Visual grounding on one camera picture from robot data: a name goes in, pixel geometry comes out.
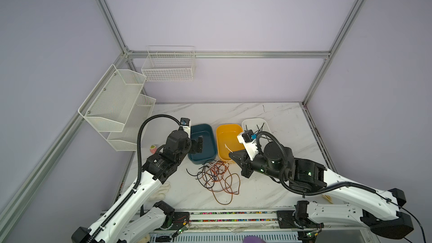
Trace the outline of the lower white mesh shelf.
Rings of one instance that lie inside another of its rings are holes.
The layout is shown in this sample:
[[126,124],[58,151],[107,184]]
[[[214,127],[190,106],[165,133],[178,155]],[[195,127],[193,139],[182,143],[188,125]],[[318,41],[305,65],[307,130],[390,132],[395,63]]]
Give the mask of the lower white mesh shelf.
[[107,142],[116,151],[136,151],[141,124],[152,115],[156,99],[139,94],[122,132],[111,132]]

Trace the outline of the purple object at edge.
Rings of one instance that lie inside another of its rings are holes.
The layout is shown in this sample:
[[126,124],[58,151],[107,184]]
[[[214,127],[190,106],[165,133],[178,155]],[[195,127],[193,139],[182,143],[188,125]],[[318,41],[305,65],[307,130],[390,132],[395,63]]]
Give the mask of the purple object at edge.
[[258,236],[246,236],[243,239],[243,243],[266,243],[266,242]]

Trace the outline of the small pink green ball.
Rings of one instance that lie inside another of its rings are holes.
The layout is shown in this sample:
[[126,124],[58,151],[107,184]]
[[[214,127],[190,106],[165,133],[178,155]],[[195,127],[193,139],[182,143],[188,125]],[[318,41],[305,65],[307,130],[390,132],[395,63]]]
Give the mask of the small pink green ball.
[[149,151],[150,151],[152,154],[155,154],[156,151],[157,151],[157,149],[158,149],[158,147],[157,147],[156,145],[151,145],[150,148],[149,148]]

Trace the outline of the yellow plastic bin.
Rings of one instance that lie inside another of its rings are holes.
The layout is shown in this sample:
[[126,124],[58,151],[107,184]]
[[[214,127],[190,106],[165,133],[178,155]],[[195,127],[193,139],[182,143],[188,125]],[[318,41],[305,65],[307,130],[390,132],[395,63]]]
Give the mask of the yellow plastic bin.
[[217,127],[217,149],[221,161],[230,162],[228,154],[230,152],[244,150],[243,144],[240,144],[237,135],[241,134],[243,129],[238,124],[224,124]]

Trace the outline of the upper white mesh shelf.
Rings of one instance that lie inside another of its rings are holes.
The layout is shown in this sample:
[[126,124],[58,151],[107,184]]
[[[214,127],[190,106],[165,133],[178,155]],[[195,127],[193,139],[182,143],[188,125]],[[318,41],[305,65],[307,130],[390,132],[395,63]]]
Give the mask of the upper white mesh shelf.
[[98,132],[122,132],[145,80],[141,73],[111,65],[78,114]]

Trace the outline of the dark teal plastic bin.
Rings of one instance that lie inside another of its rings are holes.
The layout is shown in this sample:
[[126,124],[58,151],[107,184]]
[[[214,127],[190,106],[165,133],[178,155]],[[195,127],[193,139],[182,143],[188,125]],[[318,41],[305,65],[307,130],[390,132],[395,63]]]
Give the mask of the dark teal plastic bin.
[[196,154],[188,154],[188,158],[194,164],[205,164],[216,158],[217,145],[213,129],[208,124],[197,124],[191,127],[191,138],[198,140],[202,138],[202,152]]

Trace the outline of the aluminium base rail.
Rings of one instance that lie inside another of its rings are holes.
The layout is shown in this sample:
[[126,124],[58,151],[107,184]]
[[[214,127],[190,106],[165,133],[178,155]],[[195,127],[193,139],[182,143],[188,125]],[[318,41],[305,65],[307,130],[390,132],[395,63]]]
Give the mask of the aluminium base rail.
[[132,234],[133,229],[143,232],[148,227],[154,230],[178,230],[184,225],[193,229],[226,228],[230,230],[245,228],[277,227],[279,229],[322,230],[324,228],[367,227],[361,221],[363,213],[345,205],[311,204],[311,212],[295,208],[287,209],[234,209],[234,210],[176,210],[158,208],[156,205],[145,211],[140,208],[137,214],[121,230],[122,235]]

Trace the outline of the white mesh shelf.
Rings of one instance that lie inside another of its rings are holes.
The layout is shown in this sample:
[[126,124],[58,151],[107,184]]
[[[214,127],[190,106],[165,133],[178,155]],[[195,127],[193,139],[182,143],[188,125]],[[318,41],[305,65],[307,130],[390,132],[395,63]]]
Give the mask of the white mesh shelf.
[[98,132],[122,132],[145,80],[141,73],[111,65],[78,114]]
[[152,115],[156,99],[139,94],[122,132],[111,132],[107,142],[116,151],[136,151],[141,124]]

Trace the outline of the white work glove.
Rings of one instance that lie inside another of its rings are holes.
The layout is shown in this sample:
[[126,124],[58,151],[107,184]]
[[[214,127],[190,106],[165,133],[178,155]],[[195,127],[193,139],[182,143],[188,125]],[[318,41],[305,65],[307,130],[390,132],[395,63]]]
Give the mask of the white work glove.
[[169,192],[171,188],[171,184],[169,181],[166,181],[162,184],[149,198],[147,201],[161,201],[164,200],[166,194]]

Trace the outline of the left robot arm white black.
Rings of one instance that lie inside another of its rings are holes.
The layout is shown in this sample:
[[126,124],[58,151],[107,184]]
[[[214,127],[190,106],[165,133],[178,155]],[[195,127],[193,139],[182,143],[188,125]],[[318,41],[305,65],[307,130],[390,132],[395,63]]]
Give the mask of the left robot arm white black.
[[[173,120],[178,129],[172,131],[166,143],[144,162],[142,134],[146,125],[157,118]],[[96,222],[88,228],[79,227],[72,235],[74,243],[137,243],[154,230],[172,220],[174,209],[166,202],[157,202],[138,220],[132,218],[144,203],[174,174],[188,154],[201,153],[202,139],[190,137],[189,118],[176,119],[167,114],[147,118],[137,134],[137,178],[127,192]]]

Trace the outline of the white plastic bin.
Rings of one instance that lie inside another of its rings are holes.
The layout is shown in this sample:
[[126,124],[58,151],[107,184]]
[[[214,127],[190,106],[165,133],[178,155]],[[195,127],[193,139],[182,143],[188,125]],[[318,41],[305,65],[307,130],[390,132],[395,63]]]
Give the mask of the white plastic bin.
[[242,122],[241,127],[243,132],[252,131],[256,134],[257,132],[265,131],[271,133],[268,123],[262,118],[245,119]]

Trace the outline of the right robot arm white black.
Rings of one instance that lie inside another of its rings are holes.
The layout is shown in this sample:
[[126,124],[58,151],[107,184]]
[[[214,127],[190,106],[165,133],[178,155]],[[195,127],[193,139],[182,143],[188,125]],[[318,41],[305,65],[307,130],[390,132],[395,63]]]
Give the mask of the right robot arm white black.
[[325,225],[365,227],[392,240],[405,239],[419,220],[403,206],[400,189],[379,190],[349,180],[312,160],[294,157],[269,132],[244,131],[237,136],[243,149],[229,150],[229,158],[249,178],[254,172],[270,177],[285,190],[299,195],[289,223],[310,230],[301,240],[314,241]]

